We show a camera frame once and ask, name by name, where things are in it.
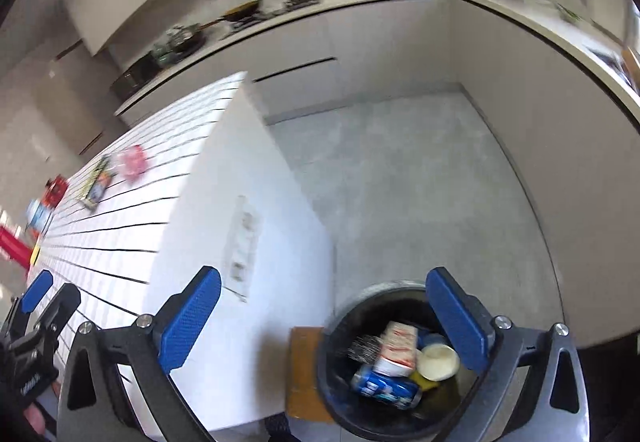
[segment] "gray floor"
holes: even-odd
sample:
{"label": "gray floor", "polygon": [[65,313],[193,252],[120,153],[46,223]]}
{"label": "gray floor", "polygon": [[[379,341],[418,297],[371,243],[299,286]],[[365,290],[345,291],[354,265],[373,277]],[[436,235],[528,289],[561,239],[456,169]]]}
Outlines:
{"label": "gray floor", "polygon": [[[494,315],[545,329],[562,319],[535,215],[465,96],[358,104],[271,132],[334,238],[338,307],[369,285],[422,280],[443,265]],[[337,427],[294,431],[303,442],[357,440]]]}

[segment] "brown box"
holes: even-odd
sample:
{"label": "brown box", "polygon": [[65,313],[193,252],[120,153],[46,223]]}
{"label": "brown box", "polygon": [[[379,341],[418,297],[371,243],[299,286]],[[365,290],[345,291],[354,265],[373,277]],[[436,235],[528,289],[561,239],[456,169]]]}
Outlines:
{"label": "brown box", "polygon": [[310,422],[333,419],[316,389],[316,349],[322,327],[295,327],[289,339],[289,374],[287,375],[287,415]]}

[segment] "white and red carton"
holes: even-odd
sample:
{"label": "white and red carton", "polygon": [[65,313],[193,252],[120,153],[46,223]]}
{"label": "white and red carton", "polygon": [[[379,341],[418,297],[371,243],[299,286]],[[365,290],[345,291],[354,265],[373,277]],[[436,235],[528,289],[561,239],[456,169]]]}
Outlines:
{"label": "white and red carton", "polygon": [[406,377],[415,370],[418,329],[390,321],[382,334],[380,357],[373,366],[377,374]]}

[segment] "white table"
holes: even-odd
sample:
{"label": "white table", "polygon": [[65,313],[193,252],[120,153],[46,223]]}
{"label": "white table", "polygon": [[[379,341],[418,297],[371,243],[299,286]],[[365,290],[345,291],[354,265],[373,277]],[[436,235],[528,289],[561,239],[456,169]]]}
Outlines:
{"label": "white table", "polygon": [[[155,313],[201,266],[218,268],[220,301],[184,366],[171,373],[207,430],[282,411],[289,330],[320,326],[333,309],[332,242],[250,103],[252,91],[244,73],[220,80],[107,148],[142,144],[148,172],[132,186],[116,177],[93,215],[74,196],[97,159],[72,177],[30,273],[54,275],[38,313],[65,281],[81,289],[61,335],[65,361],[83,321],[131,324]],[[245,301],[226,288],[239,197],[261,223]],[[145,432],[158,436],[132,372],[121,373],[132,381],[125,385]]]}

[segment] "black trash bin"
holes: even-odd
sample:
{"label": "black trash bin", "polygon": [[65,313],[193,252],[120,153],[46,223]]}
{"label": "black trash bin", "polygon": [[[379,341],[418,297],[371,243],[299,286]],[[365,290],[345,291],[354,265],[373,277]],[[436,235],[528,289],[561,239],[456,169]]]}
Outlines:
{"label": "black trash bin", "polygon": [[425,392],[417,408],[406,411],[351,389],[361,366],[347,355],[351,342],[364,334],[380,335],[389,321],[445,334],[427,303],[423,283],[395,281],[370,287],[324,330],[317,353],[318,392],[333,419],[354,435],[389,442],[420,440],[437,433],[460,404],[455,378]]}

